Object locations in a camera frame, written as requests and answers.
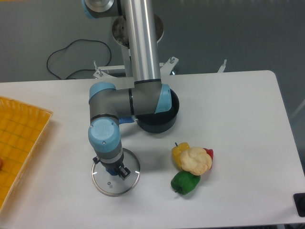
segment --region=screw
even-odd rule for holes
[[[175,58],[172,56],[172,57],[170,58],[170,63],[173,63],[174,60],[175,60]]]
[[[96,70],[96,71],[99,71],[99,72],[98,72],[99,76],[102,76],[102,75],[103,75],[103,73],[102,73],[101,69],[99,69],[99,68],[97,67],[97,65],[96,65],[96,62],[95,62],[95,61],[93,61],[93,64],[94,64],[95,70]]]

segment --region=green bell pepper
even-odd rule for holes
[[[185,195],[194,190],[200,181],[200,176],[191,174],[190,172],[180,171],[171,181],[171,186],[175,192]]]

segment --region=white table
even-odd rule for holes
[[[141,163],[137,186],[121,197],[91,180],[89,88],[98,80],[0,83],[0,94],[54,112],[35,157],[1,215],[13,229],[173,229],[304,222],[293,194],[305,179],[272,72],[175,75],[163,79],[180,111],[165,133],[120,126],[123,147]],[[107,79],[117,88],[132,79]],[[175,142],[214,150],[213,168],[196,190],[179,196]]]

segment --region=metal tube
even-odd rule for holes
[[[128,0],[126,21],[134,81],[160,79],[151,0]]]

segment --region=black bowl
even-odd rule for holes
[[[156,114],[137,115],[136,118],[139,127],[150,133],[162,133],[170,129],[177,118],[179,111],[179,99],[176,93],[171,89],[172,107],[169,111]]]

